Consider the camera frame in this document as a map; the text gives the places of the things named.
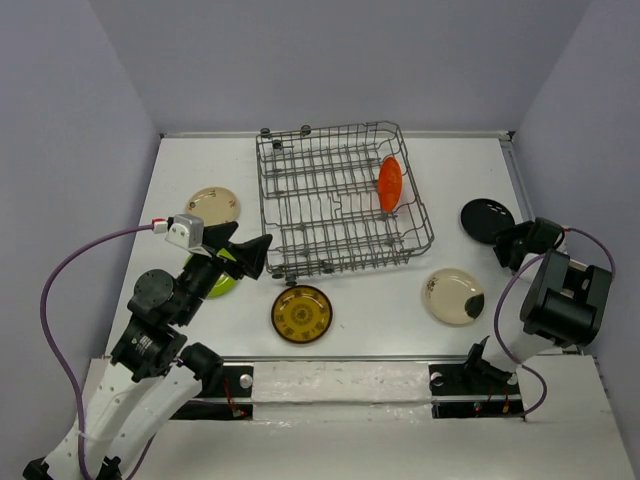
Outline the green plate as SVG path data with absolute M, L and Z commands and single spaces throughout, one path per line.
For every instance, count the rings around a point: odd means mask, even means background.
M 234 261 L 226 250 L 216 259 L 191 254 L 184 262 L 179 282 L 201 299 L 220 297 L 231 291 L 237 283 L 236 279 L 222 269 L 223 265 L 229 266 Z

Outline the cream plate with red marks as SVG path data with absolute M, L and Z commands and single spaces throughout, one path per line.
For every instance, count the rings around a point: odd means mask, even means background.
M 237 196 L 231 190 L 219 186 L 196 192 L 186 204 L 186 212 L 202 219 L 205 226 L 236 221 L 240 211 Z

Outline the cream plate with black blotch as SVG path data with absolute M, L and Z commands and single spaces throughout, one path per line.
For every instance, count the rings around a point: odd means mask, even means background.
M 451 327 L 475 322 L 485 307 L 485 292 L 478 280 L 457 268 L 433 272 L 425 281 L 422 302 L 437 321 Z

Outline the yellow patterned brown-rimmed plate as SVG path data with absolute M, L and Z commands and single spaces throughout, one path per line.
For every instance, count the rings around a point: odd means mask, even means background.
M 280 338 L 296 345 L 319 340 L 330 329 L 334 309 L 316 287 L 297 285 L 282 291 L 270 312 L 271 325 Z

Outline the orange plate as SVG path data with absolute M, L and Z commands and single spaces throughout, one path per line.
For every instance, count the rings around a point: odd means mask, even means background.
M 380 207 L 384 212 L 392 212 L 402 195 L 403 175 L 399 162 L 394 156 L 384 159 L 379 171 L 377 190 Z

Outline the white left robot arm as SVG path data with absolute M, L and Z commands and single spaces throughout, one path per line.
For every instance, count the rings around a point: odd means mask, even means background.
M 191 256 L 178 276 L 155 269 L 136 281 L 127 305 L 130 320 L 90 399 L 84 398 L 49 326 L 48 297 L 63 269 L 52 272 L 41 293 L 41 326 L 72 385 L 77 415 L 51 453 L 27 464 L 24 478 L 131 479 L 171 417 L 199 394 L 219 388 L 223 359 L 201 343 L 188 344 L 179 330 L 195 317 L 222 275 L 260 274 L 244 258 L 243 245 L 230 240 L 237 227 L 236 222 L 206 226 L 186 214 L 147 225 Z

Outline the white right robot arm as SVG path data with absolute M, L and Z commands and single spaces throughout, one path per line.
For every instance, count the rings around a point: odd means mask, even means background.
M 562 252 L 528 254 L 512 276 L 478 262 L 477 272 L 438 268 L 283 291 L 242 283 L 222 309 L 237 356 L 466 356 L 470 391 L 506 384 L 552 348 L 586 346 L 599 331 L 612 274 L 577 268 Z

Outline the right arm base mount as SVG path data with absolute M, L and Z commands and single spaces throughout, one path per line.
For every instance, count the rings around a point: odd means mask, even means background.
M 436 420 L 508 418 L 525 411 L 517 383 L 499 384 L 469 373 L 462 364 L 430 364 L 429 389 Z

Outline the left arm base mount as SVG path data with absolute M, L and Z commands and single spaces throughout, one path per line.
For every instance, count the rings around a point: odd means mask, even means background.
M 222 377 L 195 398 L 188 400 L 171 417 L 182 421 L 248 421 L 253 418 L 254 365 L 226 363 Z

